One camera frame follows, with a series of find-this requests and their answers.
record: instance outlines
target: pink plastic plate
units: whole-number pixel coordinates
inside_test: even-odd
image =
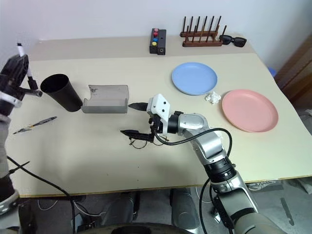
[[[229,122],[250,133],[269,131],[278,122],[278,113],[273,103],[252,90],[228,92],[222,100],[222,109]]]

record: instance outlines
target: black sunglasses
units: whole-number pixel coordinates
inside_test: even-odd
[[[234,45],[237,47],[243,47],[247,41],[245,38],[232,38],[231,36],[228,35],[221,35],[219,36],[219,39],[222,41],[223,45],[228,45],[231,42],[233,42]]]

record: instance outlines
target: white wall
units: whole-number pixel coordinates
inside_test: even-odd
[[[184,16],[222,15],[264,63],[280,69],[312,31],[311,0],[0,0],[0,67],[38,39],[149,35],[152,27],[177,35]]]

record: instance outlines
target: blue plate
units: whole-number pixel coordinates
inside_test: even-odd
[[[202,95],[212,90],[217,83],[213,69],[199,62],[186,62],[176,67],[171,74],[178,90],[189,95]]]

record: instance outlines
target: gray floor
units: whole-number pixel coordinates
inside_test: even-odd
[[[198,207],[199,199],[195,188],[191,188],[193,200]],[[169,204],[170,190],[143,191],[141,204],[136,222],[158,222],[171,224],[171,206]],[[108,209],[112,200],[118,194],[89,195],[82,204],[90,213],[98,214]],[[312,229],[312,195],[308,195],[295,180],[279,181],[261,191],[253,192],[260,212],[289,234],[310,234]],[[284,198],[290,211],[286,214],[281,203]],[[71,211],[68,201],[59,201],[55,207],[48,211],[41,211],[37,200],[30,200],[38,222],[40,234],[67,234],[71,233]],[[49,207],[53,200],[41,200],[43,207]],[[222,224],[217,224],[210,215],[212,205],[203,204],[203,216],[207,231],[211,234],[227,234],[227,229]]]

